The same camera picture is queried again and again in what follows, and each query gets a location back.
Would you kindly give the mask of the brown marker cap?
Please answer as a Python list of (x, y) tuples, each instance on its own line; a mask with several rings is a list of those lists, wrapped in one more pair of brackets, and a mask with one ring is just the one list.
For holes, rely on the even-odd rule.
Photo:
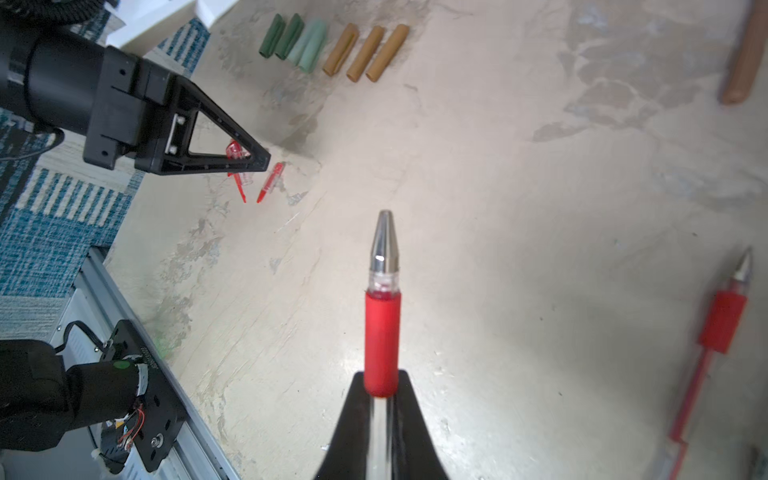
[(374, 26), (369, 33), (368, 37), (364, 41), (358, 54), (353, 60), (350, 68), (346, 72), (347, 78), (352, 82), (358, 82), (363, 73), (365, 72), (369, 62), (371, 61), (374, 53), (378, 49), (385, 29), (382, 26)]
[(322, 71), (329, 77), (336, 75), (342, 68), (359, 38), (359, 27), (348, 23), (328, 56)]
[(373, 63), (366, 71), (366, 77), (371, 82), (377, 82), (385, 69), (389, 66), (399, 49), (405, 42), (410, 27), (405, 24), (399, 24), (390, 34), (384, 45), (381, 47)]

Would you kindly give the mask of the light green marker cap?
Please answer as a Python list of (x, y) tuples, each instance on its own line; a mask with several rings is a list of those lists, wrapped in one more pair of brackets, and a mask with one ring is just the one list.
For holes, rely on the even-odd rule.
[(298, 41), (295, 43), (293, 49), (288, 55), (287, 60), (291, 62), (293, 65), (298, 66), (299, 59), (302, 55), (302, 52), (307, 42), (309, 30), (311, 26), (317, 21), (318, 20), (312, 20), (304, 27), (301, 36), (299, 37)]
[(328, 25), (322, 20), (318, 20), (311, 26), (298, 63), (298, 67), (303, 73), (310, 74), (315, 69), (317, 59), (326, 42), (327, 32)]

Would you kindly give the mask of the brown marker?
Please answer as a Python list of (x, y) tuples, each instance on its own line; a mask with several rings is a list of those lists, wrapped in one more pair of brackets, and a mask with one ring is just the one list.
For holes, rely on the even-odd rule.
[(750, 96), (767, 42), (767, 2), (753, 1), (740, 44), (720, 95), (723, 105), (737, 105)]

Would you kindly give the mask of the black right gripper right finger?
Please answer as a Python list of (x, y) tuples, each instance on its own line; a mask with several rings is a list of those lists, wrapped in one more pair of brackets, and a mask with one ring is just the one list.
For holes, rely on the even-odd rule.
[(392, 478), (448, 480), (405, 370), (398, 372), (393, 414)]

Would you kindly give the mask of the dark green pen cap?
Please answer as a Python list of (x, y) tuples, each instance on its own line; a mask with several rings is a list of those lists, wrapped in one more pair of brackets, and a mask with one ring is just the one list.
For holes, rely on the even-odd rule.
[(286, 21), (281, 14), (276, 14), (259, 48), (259, 54), (263, 58), (270, 58), (276, 48), (286, 27)]
[(277, 58), (285, 60), (288, 57), (301, 36), (304, 25), (304, 20), (298, 13), (291, 17), (275, 47), (274, 54)]

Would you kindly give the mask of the red gel pen bottom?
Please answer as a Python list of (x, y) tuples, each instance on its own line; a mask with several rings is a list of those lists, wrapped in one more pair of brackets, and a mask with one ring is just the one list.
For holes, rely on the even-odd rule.
[(393, 477), (393, 401), (398, 388), (401, 293), (394, 216), (379, 212), (365, 297), (364, 388), (371, 397), (368, 479)]

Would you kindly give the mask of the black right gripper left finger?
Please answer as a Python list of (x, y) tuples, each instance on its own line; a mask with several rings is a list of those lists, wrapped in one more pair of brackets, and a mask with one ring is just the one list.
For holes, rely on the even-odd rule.
[(369, 395), (363, 373), (353, 375), (349, 391), (316, 479), (364, 479), (369, 443)]

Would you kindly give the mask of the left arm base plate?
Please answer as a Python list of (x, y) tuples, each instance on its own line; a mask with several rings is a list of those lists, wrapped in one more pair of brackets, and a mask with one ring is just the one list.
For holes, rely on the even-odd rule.
[(154, 473), (175, 446), (187, 419), (187, 410), (161, 369), (160, 359), (132, 321), (117, 322), (110, 346), (102, 358), (125, 360), (138, 368), (138, 393), (134, 404), (143, 413), (144, 421), (141, 429), (131, 436), (132, 449), (138, 453), (145, 470)]

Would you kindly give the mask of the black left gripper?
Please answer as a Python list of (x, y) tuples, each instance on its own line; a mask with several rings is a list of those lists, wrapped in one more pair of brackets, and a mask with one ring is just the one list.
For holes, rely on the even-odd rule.
[(158, 175), (264, 172), (271, 154), (196, 84), (151, 60), (104, 49), (83, 159), (128, 156)]

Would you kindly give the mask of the red gel pen diagonal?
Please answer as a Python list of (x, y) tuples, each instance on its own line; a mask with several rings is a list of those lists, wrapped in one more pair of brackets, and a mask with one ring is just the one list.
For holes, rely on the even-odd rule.
[(683, 469), (714, 365), (728, 354), (746, 309), (753, 268), (753, 248), (748, 246), (707, 302), (696, 337), (696, 363), (662, 444), (658, 463), (651, 471), (653, 479), (676, 479)]

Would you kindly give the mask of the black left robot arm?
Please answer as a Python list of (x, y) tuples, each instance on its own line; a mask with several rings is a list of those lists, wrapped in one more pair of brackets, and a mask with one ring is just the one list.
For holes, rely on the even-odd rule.
[[(72, 31), (104, 13), (100, 1), (1, 5), (1, 315), (51, 312), (90, 243), (110, 242), (130, 203), (37, 166), (67, 133), (84, 160), (111, 169), (129, 157), (155, 175), (263, 172), (270, 153), (193, 82)], [(1, 446), (38, 452), (72, 430), (117, 428), (117, 445), (158, 461), (187, 411), (137, 329), (107, 338), (70, 328), (101, 358), (66, 366), (42, 340), (1, 344)]]

